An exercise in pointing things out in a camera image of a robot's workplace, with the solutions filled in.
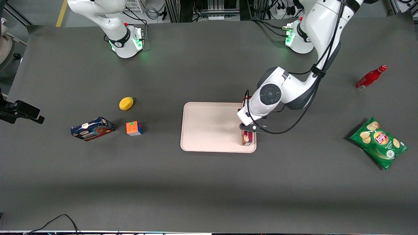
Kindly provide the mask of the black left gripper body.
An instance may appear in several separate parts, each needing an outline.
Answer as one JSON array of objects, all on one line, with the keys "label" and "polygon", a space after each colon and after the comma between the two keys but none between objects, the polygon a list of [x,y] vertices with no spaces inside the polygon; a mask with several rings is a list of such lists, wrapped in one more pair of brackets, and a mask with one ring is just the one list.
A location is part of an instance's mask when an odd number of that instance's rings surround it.
[{"label": "black left gripper body", "polygon": [[255,122],[245,126],[243,123],[239,125],[239,128],[243,131],[254,132],[254,133],[266,133],[267,126],[263,124],[263,120],[256,120]]}]

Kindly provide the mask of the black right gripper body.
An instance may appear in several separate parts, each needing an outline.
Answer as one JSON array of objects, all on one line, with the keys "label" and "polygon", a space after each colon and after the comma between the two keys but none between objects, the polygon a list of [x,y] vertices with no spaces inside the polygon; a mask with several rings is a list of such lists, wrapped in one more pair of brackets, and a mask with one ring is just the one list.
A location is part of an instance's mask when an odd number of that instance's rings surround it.
[{"label": "black right gripper body", "polygon": [[10,124],[14,124],[16,122],[16,116],[7,104],[0,105],[0,119]]}]

